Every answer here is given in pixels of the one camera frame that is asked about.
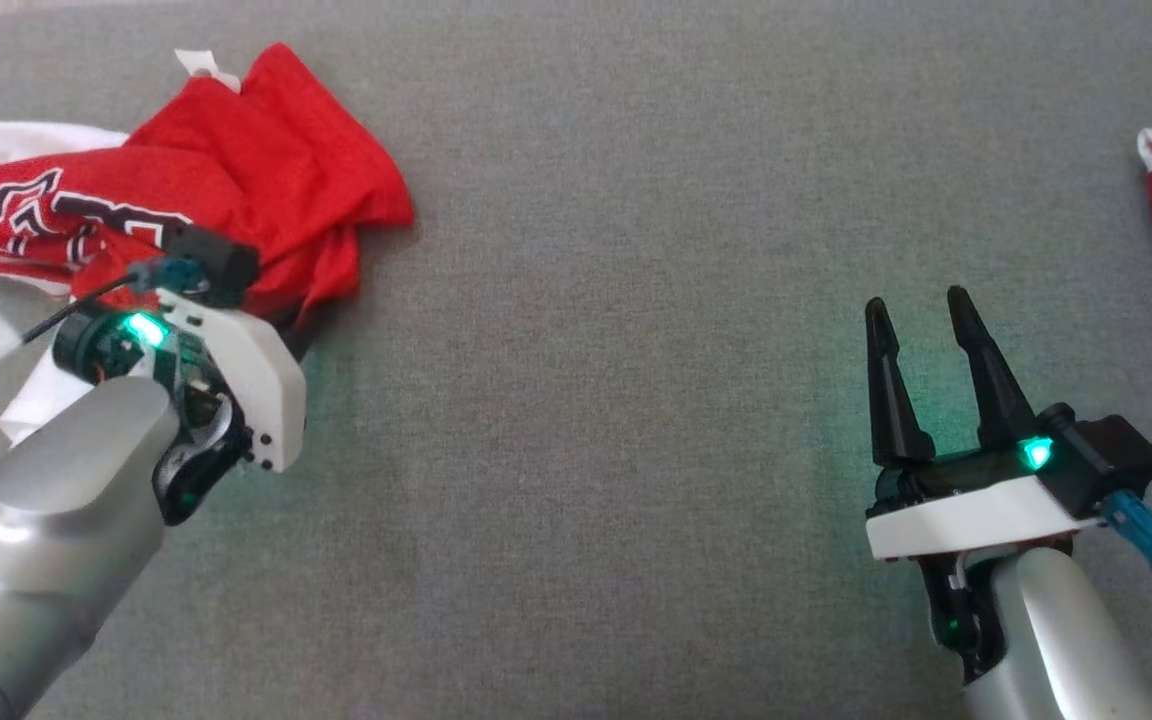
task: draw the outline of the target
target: green led light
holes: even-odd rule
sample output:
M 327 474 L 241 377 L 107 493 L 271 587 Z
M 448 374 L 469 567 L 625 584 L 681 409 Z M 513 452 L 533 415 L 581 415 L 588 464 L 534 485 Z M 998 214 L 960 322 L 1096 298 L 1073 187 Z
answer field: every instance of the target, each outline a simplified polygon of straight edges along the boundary
M 159 347 L 168 338 L 168 329 L 150 314 L 132 313 L 123 320 L 123 327 L 128 328 L 138 340 L 147 342 L 153 347 Z
M 1043 468 L 1052 457 L 1052 439 L 1037 437 L 1026 442 L 1021 452 L 1024 452 L 1025 465 L 1029 465 L 1030 470 Z

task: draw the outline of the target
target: blue cable connector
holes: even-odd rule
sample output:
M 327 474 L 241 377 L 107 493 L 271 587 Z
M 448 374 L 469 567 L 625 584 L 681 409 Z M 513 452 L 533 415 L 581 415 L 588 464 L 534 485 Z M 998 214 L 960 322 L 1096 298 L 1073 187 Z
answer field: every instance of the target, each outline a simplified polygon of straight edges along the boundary
M 1152 511 L 1129 488 L 1105 498 L 1101 516 L 1146 556 L 1152 570 Z
M 202 264 L 189 258 L 165 255 L 137 260 L 127 268 L 136 275 L 129 283 L 134 291 L 153 291 L 159 287 L 170 291 L 198 291 L 207 286 L 207 279 L 202 274 Z

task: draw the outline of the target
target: gray carpet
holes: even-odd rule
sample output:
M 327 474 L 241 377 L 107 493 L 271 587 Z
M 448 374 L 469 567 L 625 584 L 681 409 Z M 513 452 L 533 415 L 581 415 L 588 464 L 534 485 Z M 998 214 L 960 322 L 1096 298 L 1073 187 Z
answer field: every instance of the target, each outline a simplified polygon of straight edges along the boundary
M 553 5 L 0 18 L 0 119 L 123 129 L 173 47 L 288 41 L 419 213 L 306 362 L 305 457 L 173 530 L 35 717 L 964 717 L 869 556 L 861 310 L 943 450 L 950 283 L 1034 406 L 1152 439 L 1152 3 Z M 1152 684 L 1149 569 L 1075 555 Z

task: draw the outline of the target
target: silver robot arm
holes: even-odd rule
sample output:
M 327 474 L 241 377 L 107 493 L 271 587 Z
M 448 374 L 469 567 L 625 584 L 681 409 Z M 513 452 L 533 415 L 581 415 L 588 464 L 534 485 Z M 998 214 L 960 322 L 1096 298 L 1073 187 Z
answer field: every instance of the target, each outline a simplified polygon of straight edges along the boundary
M 980 418 L 978 450 L 952 455 L 937 455 L 915 418 L 886 306 L 865 309 L 882 469 L 865 521 L 870 550 L 919 566 L 933 637 L 963 661 L 978 720 L 1152 720 L 1132 653 L 1069 555 L 1084 529 L 1124 532 L 1114 509 L 1134 515 L 1132 498 L 1152 480 L 1152 446 L 1116 415 L 1076 420 L 1056 404 L 1036 416 L 968 293 L 950 288 L 948 305 Z M 1138 547 L 1152 543 L 1152 532 L 1137 536 Z M 1152 564 L 1152 547 L 1142 550 Z
M 250 282 L 253 259 L 198 233 L 182 242 L 220 259 L 212 291 Z M 146 278 L 197 279 L 180 263 Z M 25 715 L 91 647 L 165 528 L 234 464 L 280 473 L 301 453 L 305 376 L 283 336 L 225 309 L 241 293 L 221 306 L 202 295 L 159 288 L 161 316 L 91 297 L 63 311 L 52 357 L 94 387 L 0 461 L 0 719 Z
M 177 432 L 164 387 L 119 378 L 0 461 L 0 719 L 88 651 L 161 546 L 154 473 Z
M 1152 692 L 1111 613 L 1074 561 L 1052 548 L 1014 553 L 988 592 L 1002 660 L 964 688 L 977 720 L 1152 720 Z

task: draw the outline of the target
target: wire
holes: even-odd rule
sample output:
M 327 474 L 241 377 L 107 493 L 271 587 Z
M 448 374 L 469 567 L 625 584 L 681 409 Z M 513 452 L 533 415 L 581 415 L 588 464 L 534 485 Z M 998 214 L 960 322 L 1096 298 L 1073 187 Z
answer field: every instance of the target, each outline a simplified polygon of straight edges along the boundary
M 65 318 L 68 318 L 68 316 L 77 313 L 77 311 L 82 310 L 88 304 L 91 304 L 92 301 L 99 300 L 99 297 L 105 295 L 106 291 L 114 291 L 118 290 L 118 288 L 130 283 L 138 275 L 136 274 L 123 275 L 116 279 L 116 281 L 107 282 L 100 287 L 97 287 L 96 290 L 89 291 L 88 295 L 84 295 L 78 300 L 75 300 L 74 302 L 70 302 L 69 305 L 61 306 L 60 310 L 58 310 L 50 318 L 44 320 L 44 323 L 38 323 L 37 325 L 35 325 L 35 327 L 29 328 L 26 332 L 24 332 L 24 334 L 20 336 L 20 344 L 28 344 L 38 340 L 38 338 L 40 338 L 41 334 L 46 333 L 51 328 L 56 327 L 56 325 L 59 325 L 60 323 L 63 323 Z

